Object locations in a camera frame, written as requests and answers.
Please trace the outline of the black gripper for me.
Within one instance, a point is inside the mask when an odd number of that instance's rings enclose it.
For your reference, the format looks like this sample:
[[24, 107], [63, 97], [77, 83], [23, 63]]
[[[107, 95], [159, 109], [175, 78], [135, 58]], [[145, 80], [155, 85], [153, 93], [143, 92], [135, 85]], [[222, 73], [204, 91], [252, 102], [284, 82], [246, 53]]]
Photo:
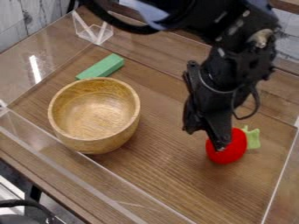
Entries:
[[[204, 66], [194, 60], [188, 61], [181, 77], [188, 89], [181, 129], [190, 135], [199, 130], [206, 131], [214, 150], [224, 151], [232, 141], [232, 117], [243, 120], [258, 112], [260, 99], [256, 85], [239, 86], [228, 90], [218, 89]], [[238, 117], [235, 109], [250, 95], [255, 99], [255, 109], [248, 115]]]

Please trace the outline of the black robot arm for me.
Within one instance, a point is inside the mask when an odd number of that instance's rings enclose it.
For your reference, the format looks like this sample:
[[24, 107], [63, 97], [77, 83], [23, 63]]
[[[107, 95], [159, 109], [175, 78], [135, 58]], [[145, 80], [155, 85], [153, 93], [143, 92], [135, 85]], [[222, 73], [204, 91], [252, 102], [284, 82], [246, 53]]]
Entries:
[[231, 120], [248, 97], [259, 98], [256, 86], [274, 72], [279, 19], [268, 0], [128, 0], [145, 24], [133, 25], [112, 16], [100, 0], [80, 0], [101, 20], [139, 35], [185, 30], [210, 44], [210, 56], [190, 61], [183, 79], [188, 97], [183, 130], [203, 130], [214, 149], [232, 142]]

